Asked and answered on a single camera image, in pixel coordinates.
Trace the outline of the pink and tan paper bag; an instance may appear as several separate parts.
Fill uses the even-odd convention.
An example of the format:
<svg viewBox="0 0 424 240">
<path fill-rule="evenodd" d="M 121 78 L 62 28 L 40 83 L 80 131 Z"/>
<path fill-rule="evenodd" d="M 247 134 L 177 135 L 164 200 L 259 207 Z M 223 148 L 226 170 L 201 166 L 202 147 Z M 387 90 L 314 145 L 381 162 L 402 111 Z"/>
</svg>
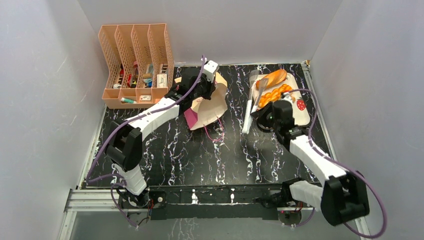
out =
<svg viewBox="0 0 424 240">
<path fill-rule="evenodd" d="M 184 112 L 184 118 L 188 128 L 191 131 L 205 129 L 206 126 L 218 122 L 220 129 L 223 130 L 221 117 L 228 110 L 226 95 L 228 83 L 218 72 L 215 75 L 215 91 L 211 95 L 211 99 L 207 100 L 198 97 L 192 101 L 192 106 Z"/>
</svg>

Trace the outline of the orange braided fake bread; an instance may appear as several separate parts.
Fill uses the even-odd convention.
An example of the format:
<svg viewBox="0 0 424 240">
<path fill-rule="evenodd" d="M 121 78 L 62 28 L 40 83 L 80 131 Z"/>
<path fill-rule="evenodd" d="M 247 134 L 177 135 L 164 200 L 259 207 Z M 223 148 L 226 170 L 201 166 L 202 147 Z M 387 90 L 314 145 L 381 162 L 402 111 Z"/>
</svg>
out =
<svg viewBox="0 0 424 240">
<path fill-rule="evenodd" d="M 264 108 L 269 102 L 279 100 L 283 93 L 292 91 L 293 88 L 288 84 L 282 84 L 279 87 L 273 87 L 272 90 L 266 90 L 259 99 L 258 109 Z"/>
</svg>

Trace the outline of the metal tongs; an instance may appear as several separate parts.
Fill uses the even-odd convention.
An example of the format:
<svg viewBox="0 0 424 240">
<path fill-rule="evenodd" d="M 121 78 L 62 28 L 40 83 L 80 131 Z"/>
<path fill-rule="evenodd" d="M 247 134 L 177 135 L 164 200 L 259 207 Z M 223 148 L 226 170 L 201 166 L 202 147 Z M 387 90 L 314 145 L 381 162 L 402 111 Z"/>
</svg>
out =
<svg viewBox="0 0 424 240">
<path fill-rule="evenodd" d="M 248 134 L 252 125 L 253 118 L 251 113 L 255 112 L 258 108 L 259 101 L 262 93 L 268 84 L 268 78 L 258 78 L 259 70 L 255 69 L 249 73 L 249 92 L 248 100 L 246 102 L 245 114 L 243 119 L 242 134 Z M 255 97 L 256 83 L 259 83 L 258 95 Z"/>
</svg>

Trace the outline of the long orange fake baguette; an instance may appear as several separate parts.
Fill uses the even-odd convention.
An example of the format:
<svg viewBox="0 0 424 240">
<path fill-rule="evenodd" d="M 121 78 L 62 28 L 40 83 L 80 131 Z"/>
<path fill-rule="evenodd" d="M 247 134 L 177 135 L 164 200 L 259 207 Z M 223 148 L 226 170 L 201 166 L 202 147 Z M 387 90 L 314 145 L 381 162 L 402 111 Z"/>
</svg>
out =
<svg viewBox="0 0 424 240">
<path fill-rule="evenodd" d="M 282 83 L 283 81 L 285 81 L 286 77 L 287 77 L 287 71 L 285 69 L 279 69 L 279 70 L 271 72 L 271 73 L 265 75 L 264 77 L 260 78 L 256 82 L 255 87 L 256 87 L 257 90 L 259 90 L 259 87 L 260 87 L 260 84 L 261 84 L 260 82 L 263 79 L 268 79 L 267 85 L 265 87 L 265 89 L 267 90 L 267 89 L 272 88 L 274 86 L 277 86 L 280 83 Z"/>
</svg>

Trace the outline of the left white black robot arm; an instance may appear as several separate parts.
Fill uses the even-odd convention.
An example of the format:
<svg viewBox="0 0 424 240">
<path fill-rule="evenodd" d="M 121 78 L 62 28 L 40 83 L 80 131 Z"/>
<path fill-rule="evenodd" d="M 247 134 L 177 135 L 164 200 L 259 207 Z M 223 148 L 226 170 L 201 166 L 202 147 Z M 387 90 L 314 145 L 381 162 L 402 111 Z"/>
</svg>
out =
<svg viewBox="0 0 424 240">
<path fill-rule="evenodd" d="M 195 77 L 183 76 L 159 102 L 139 116 L 113 122 L 105 155 L 124 181 L 122 187 L 125 192 L 119 190 L 118 194 L 125 201 L 134 207 L 144 208 L 150 200 L 148 184 L 140 167 L 144 139 L 165 122 L 190 109 L 194 100 L 210 100 L 215 89 L 215 80 L 208 79 L 204 73 L 199 81 Z"/>
</svg>

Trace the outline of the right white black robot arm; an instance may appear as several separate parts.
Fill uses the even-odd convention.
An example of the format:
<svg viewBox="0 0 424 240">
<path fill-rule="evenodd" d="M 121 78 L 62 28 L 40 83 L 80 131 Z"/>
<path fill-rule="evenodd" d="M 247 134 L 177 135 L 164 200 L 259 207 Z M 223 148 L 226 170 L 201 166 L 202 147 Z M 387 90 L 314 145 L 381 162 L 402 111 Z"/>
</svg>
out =
<svg viewBox="0 0 424 240">
<path fill-rule="evenodd" d="M 319 181 L 319 185 L 297 177 L 281 184 L 277 202 L 295 207 L 306 203 L 322 212 L 326 221 L 337 226 L 370 213 L 366 184 L 351 171 L 319 154 L 319 147 L 309 139 L 307 130 L 295 123 L 293 105 L 286 100 L 268 103 L 251 113 L 263 131 L 275 133 L 277 141 L 300 159 Z"/>
</svg>

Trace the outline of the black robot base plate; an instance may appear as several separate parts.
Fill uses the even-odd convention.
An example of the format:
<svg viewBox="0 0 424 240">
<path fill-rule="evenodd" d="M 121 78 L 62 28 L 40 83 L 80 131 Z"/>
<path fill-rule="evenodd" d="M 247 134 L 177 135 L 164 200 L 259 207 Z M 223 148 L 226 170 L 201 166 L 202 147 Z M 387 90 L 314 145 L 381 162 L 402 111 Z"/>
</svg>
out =
<svg viewBox="0 0 424 240">
<path fill-rule="evenodd" d="M 151 186 L 135 197 L 119 187 L 119 207 L 128 214 L 146 213 L 150 220 L 183 218 L 278 220 L 298 224 L 307 204 L 289 198 L 278 183 Z"/>
</svg>

